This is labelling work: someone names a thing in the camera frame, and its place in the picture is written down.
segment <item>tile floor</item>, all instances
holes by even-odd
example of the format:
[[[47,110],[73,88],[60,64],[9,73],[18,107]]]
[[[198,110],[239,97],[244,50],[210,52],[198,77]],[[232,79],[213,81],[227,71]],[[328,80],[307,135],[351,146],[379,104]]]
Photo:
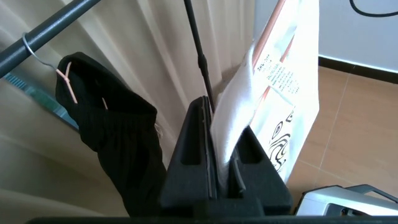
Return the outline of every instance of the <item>tile floor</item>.
[[[320,111],[287,183],[370,184],[398,197],[398,85],[319,68]]]

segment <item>thin black rod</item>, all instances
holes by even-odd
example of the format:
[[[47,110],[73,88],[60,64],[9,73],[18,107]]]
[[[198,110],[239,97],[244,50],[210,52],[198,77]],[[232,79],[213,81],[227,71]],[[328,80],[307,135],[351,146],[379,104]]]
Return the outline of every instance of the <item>thin black rod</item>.
[[[213,102],[213,91],[211,90],[209,71],[207,69],[207,60],[206,60],[206,57],[203,54],[203,51],[201,49],[198,27],[197,27],[197,23],[195,21],[195,15],[193,14],[191,0],[184,0],[184,4],[185,4],[185,9],[187,10],[188,20],[189,20],[189,24],[191,27],[193,40],[195,41],[195,46],[196,46],[197,52],[198,52],[198,65],[199,65],[199,68],[201,71],[201,75],[203,76],[203,79],[205,81],[206,91],[207,91],[207,95],[209,97],[211,110],[214,112],[215,107],[214,107],[214,102]]]
[[[99,1],[100,0],[74,0],[67,4],[26,34],[28,45],[35,52]],[[6,50],[3,50],[0,53],[0,78],[17,67],[29,56],[31,56],[31,54],[25,48],[22,38],[9,46]]]

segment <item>beige curtain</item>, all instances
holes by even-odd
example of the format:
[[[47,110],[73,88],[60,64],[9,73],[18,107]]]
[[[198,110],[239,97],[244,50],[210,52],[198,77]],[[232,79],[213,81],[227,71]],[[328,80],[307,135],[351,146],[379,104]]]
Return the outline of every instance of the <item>beige curtain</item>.
[[[0,49],[69,2],[0,0]],[[192,4],[214,88],[223,74],[239,65],[251,44],[254,0]],[[206,94],[183,1],[102,0],[37,55],[57,65],[78,51],[102,63],[158,109],[168,165],[190,102]],[[12,73],[51,95],[55,92],[55,73],[33,57]],[[0,189],[93,213],[126,215],[96,154],[76,131],[4,80],[0,114]]]

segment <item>baseboard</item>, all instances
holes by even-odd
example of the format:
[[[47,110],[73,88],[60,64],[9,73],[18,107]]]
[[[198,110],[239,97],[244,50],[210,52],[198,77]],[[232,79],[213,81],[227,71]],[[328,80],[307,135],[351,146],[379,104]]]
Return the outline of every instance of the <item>baseboard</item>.
[[[321,67],[326,67],[337,71],[359,75],[362,77],[373,78],[380,81],[398,84],[398,73],[395,72],[388,72],[376,68],[354,65],[352,63],[341,62],[325,57],[319,57],[318,64]]]

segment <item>hanger hook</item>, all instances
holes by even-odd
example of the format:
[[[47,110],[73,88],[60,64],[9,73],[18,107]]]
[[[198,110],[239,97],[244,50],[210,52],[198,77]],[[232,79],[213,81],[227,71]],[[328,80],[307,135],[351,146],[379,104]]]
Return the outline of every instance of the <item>hanger hook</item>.
[[[35,54],[35,52],[33,52],[33,50],[29,47],[29,44],[27,44],[27,41],[26,41],[26,32],[23,32],[23,33],[22,33],[22,41],[23,41],[23,43],[24,43],[26,49],[27,49],[27,50],[33,55],[33,57],[35,57],[40,63],[42,63],[43,65],[52,67],[54,70],[57,70],[57,68],[55,68],[55,66],[53,66],[53,65],[50,64],[50,63],[44,62],[43,60],[41,60],[41,59]]]

